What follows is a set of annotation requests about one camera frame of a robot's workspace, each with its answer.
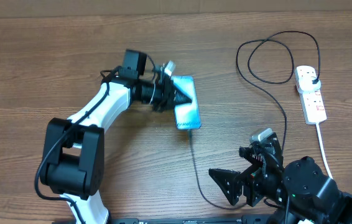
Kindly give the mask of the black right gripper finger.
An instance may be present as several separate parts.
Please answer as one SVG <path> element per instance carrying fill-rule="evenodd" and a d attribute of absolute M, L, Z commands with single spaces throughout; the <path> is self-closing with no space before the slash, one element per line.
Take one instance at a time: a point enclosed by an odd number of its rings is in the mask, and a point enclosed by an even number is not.
<path fill-rule="evenodd" d="M 209 176 L 219 186 L 230 205 L 236 205 L 243 194 L 245 174 L 226 169 L 209 169 Z"/>
<path fill-rule="evenodd" d="M 262 149 L 256 146 L 240 147 L 239 156 L 251 164 L 263 166 L 264 160 L 261 156 Z"/>

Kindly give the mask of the blue Galaxy smartphone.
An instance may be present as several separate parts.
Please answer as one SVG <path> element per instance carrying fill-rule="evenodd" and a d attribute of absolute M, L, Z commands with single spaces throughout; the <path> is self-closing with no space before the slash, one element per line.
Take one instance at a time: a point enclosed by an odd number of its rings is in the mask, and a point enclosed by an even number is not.
<path fill-rule="evenodd" d="M 174 108 L 176 127 L 181 130 L 199 129 L 201 127 L 200 112 L 194 79 L 192 76 L 173 76 L 174 85 L 192 102 L 177 105 Z"/>

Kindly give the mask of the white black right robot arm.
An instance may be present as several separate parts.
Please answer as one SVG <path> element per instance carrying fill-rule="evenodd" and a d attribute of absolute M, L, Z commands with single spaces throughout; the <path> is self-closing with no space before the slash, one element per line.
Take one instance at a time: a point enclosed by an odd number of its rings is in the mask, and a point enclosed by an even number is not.
<path fill-rule="evenodd" d="M 309 156 L 283 165 L 282 149 L 272 129 L 253 135 L 248 147 L 239 148 L 239 155 L 251 164 L 243 172 L 208 171 L 231 205 L 240 196 L 251 207 L 268 198 L 277 204 L 270 217 L 273 223 L 352 223 L 352 195 L 340 191 Z"/>

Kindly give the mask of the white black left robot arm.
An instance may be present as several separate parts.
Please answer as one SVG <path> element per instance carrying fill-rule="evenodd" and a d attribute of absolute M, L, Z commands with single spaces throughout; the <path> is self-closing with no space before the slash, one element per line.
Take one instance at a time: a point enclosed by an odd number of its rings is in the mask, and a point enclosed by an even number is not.
<path fill-rule="evenodd" d="M 193 78 L 174 75 L 175 64 L 169 61 L 154 65 L 152 79 L 143 80 L 150 60 L 144 52 L 127 49 L 121 65 L 100 72 L 100 89 L 89 103 L 67 119 L 53 118 L 47 125 L 35 192 L 44 200 L 66 202 L 72 223 L 110 223 L 99 191 L 104 135 L 133 102 L 151 105 L 155 112 L 173 110 L 179 130 L 201 126 Z"/>

